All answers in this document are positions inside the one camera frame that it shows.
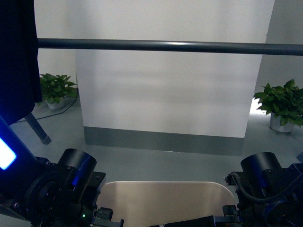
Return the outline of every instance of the metal stand leg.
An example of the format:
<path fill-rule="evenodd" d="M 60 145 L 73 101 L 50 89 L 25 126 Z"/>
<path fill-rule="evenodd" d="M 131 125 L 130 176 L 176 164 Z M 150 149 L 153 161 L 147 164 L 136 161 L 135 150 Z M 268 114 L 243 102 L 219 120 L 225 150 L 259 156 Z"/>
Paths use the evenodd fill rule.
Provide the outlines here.
<path fill-rule="evenodd" d="M 40 138 L 41 142 L 43 144 L 49 144 L 52 140 L 49 138 L 49 136 L 45 133 L 39 122 L 36 120 L 36 118 L 33 116 L 32 113 L 24 117 L 27 123 L 32 127 L 32 129 L 35 131 L 37 136 Z"/>

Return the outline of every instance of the gray baseboard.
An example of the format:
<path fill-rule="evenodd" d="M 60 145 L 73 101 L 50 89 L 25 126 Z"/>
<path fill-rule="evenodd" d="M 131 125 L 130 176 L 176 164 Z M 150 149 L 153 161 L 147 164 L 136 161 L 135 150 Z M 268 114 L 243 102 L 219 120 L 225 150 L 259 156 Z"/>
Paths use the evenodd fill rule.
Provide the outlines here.
<path fill-rule="evenodd" d="M 244 142 L 244 138 L 95 127 L 84 127 L 84 133 L 89 145 L 235 156 L 241 155 Z"/>

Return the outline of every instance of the black cylinder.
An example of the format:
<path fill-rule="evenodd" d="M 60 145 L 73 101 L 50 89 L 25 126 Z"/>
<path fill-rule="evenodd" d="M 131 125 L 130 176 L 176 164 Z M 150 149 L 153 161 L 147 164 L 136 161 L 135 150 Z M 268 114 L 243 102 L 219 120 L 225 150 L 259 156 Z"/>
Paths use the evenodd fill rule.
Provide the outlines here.
<path fill-rule="evenodd" d="M 91 155 L 81 150 L 66 149 L 58 164 L 76 168 L 76 173 L 72 181 L 73 200 L 79 202 L 95 169 L 97 161 Z"/>
<path fill-rule="evenodd" d="M 281 168 L 275 154 L 271 152 L 251 155 L 241 161 L 241 166 L 249 182 L 252 195 L 259 198 L 266 195 L 266 187 L 268 187 L 268 182 L 262 172 L 267 169 Z"/>

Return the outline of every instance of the blue led light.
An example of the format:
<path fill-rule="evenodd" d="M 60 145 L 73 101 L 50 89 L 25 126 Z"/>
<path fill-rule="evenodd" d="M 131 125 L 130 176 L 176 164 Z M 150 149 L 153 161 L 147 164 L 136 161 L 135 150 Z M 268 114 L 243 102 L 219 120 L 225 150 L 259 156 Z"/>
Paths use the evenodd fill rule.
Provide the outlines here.
<path fill-rule="evenodd" d="M 17 158 L 17 155 L 0 138 L 0 168 L 6 170 Z"/>

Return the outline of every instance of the horizontal metal bar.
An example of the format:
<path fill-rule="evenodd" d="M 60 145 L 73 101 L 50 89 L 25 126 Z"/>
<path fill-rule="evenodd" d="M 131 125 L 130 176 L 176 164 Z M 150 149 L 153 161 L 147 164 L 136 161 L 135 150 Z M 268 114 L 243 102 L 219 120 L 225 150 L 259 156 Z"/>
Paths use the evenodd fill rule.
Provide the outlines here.
<path fill-rule="evenodd" d="M 248 44 L 216 42 L 183 42 L 154 40 L 108 40 L 108 39 L 46 39 L 39 38 L 39 48 L 49 49 L 91 49 L 130 51 L 173 51 L 246 53 L 270 55 L 303 55 L 299 44 Z"/>

